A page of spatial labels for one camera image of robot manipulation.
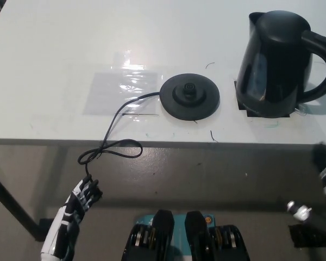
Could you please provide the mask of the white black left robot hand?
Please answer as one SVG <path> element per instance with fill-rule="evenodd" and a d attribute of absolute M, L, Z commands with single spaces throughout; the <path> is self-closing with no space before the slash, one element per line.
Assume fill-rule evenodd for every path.
<path fill-rule="evenodd" d="M 91 206 L 102 197 L 98 180 L 83 178 L 72 190 L 64 205 L 59 208 L 47 233 L 40 259 L 72 260 L 80 232 L 80 223 Z"/>

